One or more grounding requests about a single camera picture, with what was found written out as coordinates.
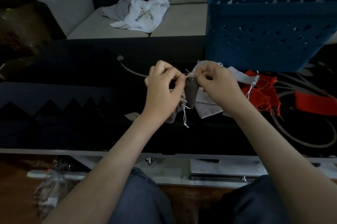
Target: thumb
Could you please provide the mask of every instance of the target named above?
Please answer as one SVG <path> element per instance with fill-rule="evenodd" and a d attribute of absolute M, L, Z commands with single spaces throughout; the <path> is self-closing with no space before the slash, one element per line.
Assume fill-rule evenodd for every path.
<path fill-rule="evenodd" d="M 204 89 L 207 90 L 209 84 L 211 83 L 210 80 L 208 80 L 203 74 L 196 73 L 196 81 L 198 84 Z"/>
<path fill-rule="evenodd" d="M 171 92 L 171 94 L 173 94 L 175 97 L 179 97 L 179 99 L 185 87 L 185 80 L 186 80 L 185 75 L 184 74 L 180 75 L 180 77 L 177 78 L 176 86 Z"/>

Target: forearm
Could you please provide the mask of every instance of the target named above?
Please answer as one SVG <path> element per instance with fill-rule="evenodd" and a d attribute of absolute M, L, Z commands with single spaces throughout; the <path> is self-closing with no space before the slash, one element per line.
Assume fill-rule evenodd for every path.
<path fill-rule="evenodd" d="M 294 223 L 337 223 L 337 186 L 246 101 L 231 113 L 272 178 Z"/>
<path fill-rule="evenodd" d="M 107 223 L 137 157 L 159 126 L 155 120 L 139 116 L 85 179 L 50 212 L 44 224 Z"/>

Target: plastic bag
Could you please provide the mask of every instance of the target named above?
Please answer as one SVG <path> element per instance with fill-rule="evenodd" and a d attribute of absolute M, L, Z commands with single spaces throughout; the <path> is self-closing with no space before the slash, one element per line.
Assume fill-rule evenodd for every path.
<path fill-rule="evenodd" d="M 36 188 L 33 205 L 38 207 L 38 217 L 44 220 L 48 213 L 75 187 L 76 183 L 65 179 L 61 172 L 49 169 L 48 177 Z"/>

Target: blue plastic basket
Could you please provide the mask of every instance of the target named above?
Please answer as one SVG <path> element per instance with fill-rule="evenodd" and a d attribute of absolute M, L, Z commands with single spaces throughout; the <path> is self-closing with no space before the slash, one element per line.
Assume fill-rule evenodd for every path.
<path fill-rule="evenodd" d="M 207 0 L 206 59 L 296 72 L 336 32 L 337 0 Z"/>

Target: right hand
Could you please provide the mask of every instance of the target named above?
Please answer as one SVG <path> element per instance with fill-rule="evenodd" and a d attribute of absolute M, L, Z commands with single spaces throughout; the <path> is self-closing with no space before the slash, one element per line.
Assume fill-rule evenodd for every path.
<path fill-rule="evenodd" d="M 196 70 L 198 84 L 208 96 L 229 114 L 248 102 L 234 74 L 214 62 L 207 62 Z"/>

